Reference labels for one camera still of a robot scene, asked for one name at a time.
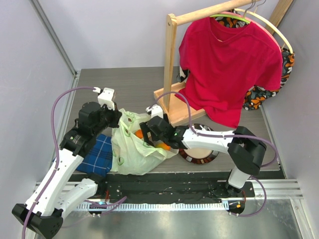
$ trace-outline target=plastic bag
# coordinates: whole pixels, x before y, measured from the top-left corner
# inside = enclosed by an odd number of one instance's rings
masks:
[[[165,159],[178,153],[177,149],[168,151],[155,148],[134,135],[137,130],[141,129],[140,123],[149,121],[151,116],[136,114],[124,109],[120,109],[120,112],[122,112],[120,127],[112,130],[112,172],[144,175]]]

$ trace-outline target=gray wall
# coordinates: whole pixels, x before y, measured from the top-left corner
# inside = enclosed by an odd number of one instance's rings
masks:
[[[281,92],[265,103],[286,174],[297,178],[315,230],[319,231],[319,1],[295,0],[279,30],[296,52],[296,63]]]
[[[22,226],[11,210],[48,170],[51,106],[72,76],[29,1],[0,1],[0,33],[0,237],[17,239]]]
[[[226,0],[40,0],[76,69],[164,65],[165,18]],[[268,18],[278,0],[257,13]],[[178,46],[187,25],[177,29]]]

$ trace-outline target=plaid cloth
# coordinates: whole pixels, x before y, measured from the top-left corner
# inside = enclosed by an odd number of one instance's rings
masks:
[[[96,138],[95,146],[76,170],[105,177],[112,168],[112,157],[111,137],[100,134]]]

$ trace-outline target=red shirt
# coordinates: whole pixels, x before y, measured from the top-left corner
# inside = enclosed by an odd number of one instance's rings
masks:
[[[278,45],[251,22],[227,28],[213,17],[193,22],[179,47],[180,66],[189,69],[182,93],[195,110],[236,128],[246,92],[254,85],[280,87],[283,59]]]

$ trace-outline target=clothing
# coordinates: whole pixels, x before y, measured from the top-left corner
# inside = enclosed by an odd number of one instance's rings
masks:
[[[112,158],[111,137],[100,134],[96,138],[96,144],[76,170],[105,177],[112,168]]]
[[[253,22],[227,28],[212,17],[195,21],[186,31],[179,54],[181,68],[190,70],[179,92],[195,110],[205,109],[213,121],[229,127],[238,126],[250,88],[280,87],[278,45]]]
[[[247,25],[246,22],[240,21],[237,19],[233,19],[231,17],[217,17],[216,20],[218,21],[219,24],[226,26],[226,27],[238,28],[238,27],[243,27],[243,26]],[[265,30],[265,31],[276,42],[274,37],[267,30]],[[295,53],[291,53],[286,48],[284,48],[284,49],[279,48],[279,49],[282,53],[282,58],[283,58],[283,69],[282,69],[282,75],[281,75],[280,88],[278,90],[275,90],[275,91],[267,91],[260,86],[254,86],[251,90],[249,90],[246,93],[244,104],[243,104],[244,109],[246,109],[248,111],[259,109],[259,107],[262,105],[262,103],[266,99],[275,96],[279,92],[279,90],[284,86],[284,84],[287,82],[287,80],[289,79],[290,73],[291,73],[293,66],[295,64]]]

